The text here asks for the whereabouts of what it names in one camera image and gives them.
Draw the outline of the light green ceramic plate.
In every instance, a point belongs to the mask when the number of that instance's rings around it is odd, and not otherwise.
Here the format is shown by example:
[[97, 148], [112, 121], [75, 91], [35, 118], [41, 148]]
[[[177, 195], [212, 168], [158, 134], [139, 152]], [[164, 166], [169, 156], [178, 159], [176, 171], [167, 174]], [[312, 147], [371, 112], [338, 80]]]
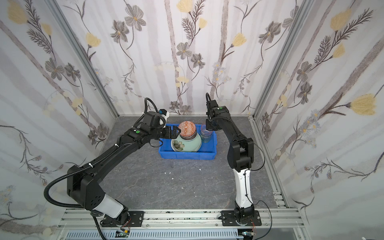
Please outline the light green ceramic plate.
[[171, 147], [175, 152], [197, 152], [202, 146], [202, 139], [199, 134], [191, 140], [185, 140], [181, 136], [171, 141]]

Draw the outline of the green transparent plastic cup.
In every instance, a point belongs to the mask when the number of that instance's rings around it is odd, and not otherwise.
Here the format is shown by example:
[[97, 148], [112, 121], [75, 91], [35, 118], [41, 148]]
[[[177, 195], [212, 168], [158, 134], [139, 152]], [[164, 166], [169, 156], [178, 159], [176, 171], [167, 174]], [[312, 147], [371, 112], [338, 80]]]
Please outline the green transparent plastic cup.
[[208, 143], [211, 140], [214, 131], [208, 130], [205, 124], [201, 125], [200, 136], [203, 143]]

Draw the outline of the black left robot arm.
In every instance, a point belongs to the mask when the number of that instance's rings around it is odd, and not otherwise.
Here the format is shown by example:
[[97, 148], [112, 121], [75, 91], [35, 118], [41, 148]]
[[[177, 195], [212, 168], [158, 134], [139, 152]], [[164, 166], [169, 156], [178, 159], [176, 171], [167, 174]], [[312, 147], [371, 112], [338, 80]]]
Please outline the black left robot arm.
[[81, 208], [105, 215], [117, 226], [126, 225], [131, 219], [128, 208], [108, 196], [100, 183], [121, 161], [145, 144], [152, 140], [176, 139], [181, 131], [166, 125], [169, 115], [164, 109], [144, 113], [138, 123], [122, 134], [115, 145], [97, 159], [81, 167], [70, 168], [67, 179], [69, 197]]

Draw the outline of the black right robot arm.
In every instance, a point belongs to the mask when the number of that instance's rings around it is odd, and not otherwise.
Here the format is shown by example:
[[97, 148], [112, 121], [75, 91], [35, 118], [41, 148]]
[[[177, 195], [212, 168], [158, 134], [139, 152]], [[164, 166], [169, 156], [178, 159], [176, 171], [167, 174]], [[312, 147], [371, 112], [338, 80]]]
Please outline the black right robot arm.
[[235, 219], [239, 224], [255, 216], [251, 197], [250, 168], [254, 162], [254, 143], [235, 125], [227, 107], [219, 106], [217, 101], [207, 96], [206, 127], [209, 131], [223, 131], [229, 141], [227, 160], [235, 175], [236, 198]]

